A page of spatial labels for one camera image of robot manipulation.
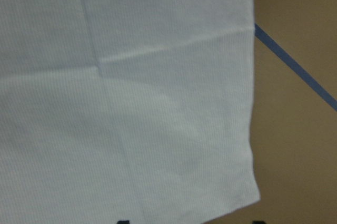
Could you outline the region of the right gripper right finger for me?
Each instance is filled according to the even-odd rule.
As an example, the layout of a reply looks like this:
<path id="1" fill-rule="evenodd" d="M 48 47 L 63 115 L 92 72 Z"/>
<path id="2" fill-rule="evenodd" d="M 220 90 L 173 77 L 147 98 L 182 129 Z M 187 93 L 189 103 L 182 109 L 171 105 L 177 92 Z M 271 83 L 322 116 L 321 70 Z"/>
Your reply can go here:
<path id="1" fill-rule="evenodd" d="M 252 224 L 265 224 L 265 221 L 263 221 L 263 220 L 253 220 Z"/>

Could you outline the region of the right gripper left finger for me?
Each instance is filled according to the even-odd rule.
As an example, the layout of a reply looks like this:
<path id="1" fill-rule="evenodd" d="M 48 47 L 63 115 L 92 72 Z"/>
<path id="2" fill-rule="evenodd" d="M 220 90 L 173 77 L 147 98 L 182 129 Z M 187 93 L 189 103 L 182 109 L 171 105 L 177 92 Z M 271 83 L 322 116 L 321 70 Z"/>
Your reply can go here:
<path id="1" fill-rule="evenodd" d="M 130 224 L 130 220 L 119 220 L 117 224 Z"/>

